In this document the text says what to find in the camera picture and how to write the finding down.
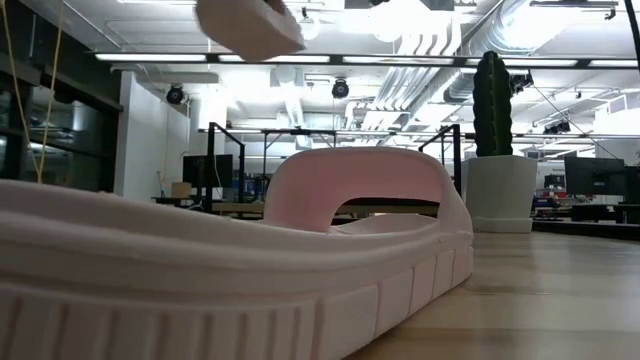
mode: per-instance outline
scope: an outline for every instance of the pink slide sandal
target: pink slide sandal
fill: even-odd
[[[331,227],[362,197],[438,218]],[[464,281],[471,220],[437,160],[310,150],[280,166],[265,220],[0,182],[5,359],[340,359]]]

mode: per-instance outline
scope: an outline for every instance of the cactus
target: cactus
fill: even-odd
[[[512,155],[511,86],[504,62],[487,51],[473,77],[473,127],[476,130],[476,154]]]

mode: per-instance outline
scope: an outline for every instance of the ceiling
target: ceiling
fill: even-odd
[[[47,19],[54,20],[56,2],[50,0],[21,0]],[[66,0],[65,31],[96,51],[113,52],[227,52],[203,35],[194,18],[191,6],[161,4],[131,4],[118,0]],[[295,1],[296,4],[307,0]],[[392,0],[392,2],[415,0]],[[453,19],[459,22],[460,36],[465,38],[483,15],[497,0],[477,0],[477,7],[465,5],[471,1],[458,3]],[[307,41],[307,53],[316,54],[396,54],[402,51],[403,41],[381,41],[394,37],[390,34],[394,26],[402,24],[406,13],[380,12],[371,10],[345,10],[344,0],[326,0],[326,8],[312,12],[312,18],[319,21],[315,25],[303,22],[303,32],[318,30],[317,37]],[[298,5],[291,5],[294,14]],[[634,58],[633,39],[629,30],[624,7],[617,7],[617,16],[605,20],[607,9],[572,10],[572,19],[566,27],[551,39],[543,42],[531,55],[542,57],[626,57]],[[534,24],[538,27],[545,24]],[[448,38],[454,42],[454,32]],[[380,66],[304,66],[296,65],[303,76],[322,75],[328,80],[304,81],[297,97],[304,113],[338,114],[346,116],[348,104],[365,101],[370,103],[385,84],[389,68]],[[278,114],[286,114],[286,101],[290,93],[282,87],[274,86],[270,65],[162,65],[147,66],[139,76],[140,81],[154,82],[156,86],[167,87],[154,74],[192,73],[195,75],[216,73],[225,90],[229,104],[228,118],[232,124],[264,127]],[[640,76],[635,70],[534,70],[532,76],[535,87],[529,87],[512,100],[512,117],[522,132],[541,132],[545,123],[570,116],[575,123],[588,129],[593,123],[595,110],[607,101],[620,96],[625,89],[640,88]],[[330,94],[335,78],[344,77],[350,87],[350,96],[334,100]],[[425,89],[433,86],[428,83]],[[452,119],[472,122],[472,102],[449,106],[452,110],[443,112],[435,122],[430,122],[431,130]],[[421,119],[412,119],[410,124],[420,125]],[[290,141],[283,137],[281,141]]]

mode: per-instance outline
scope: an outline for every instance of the potted cactus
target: potted cactus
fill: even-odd
[[[531,232],[537,161],[511,148],[510,78],[493,51],[474,76],[473,113],[477,158],[462,167],[463,198],[479,232]]]

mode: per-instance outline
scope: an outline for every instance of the wall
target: wall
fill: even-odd
[[[182,179],[182,154],[189,144],[189,119],[141,86],[133,73],[122,75],[114,192],[128,199],[160,196],[158,172],[169,196]]]

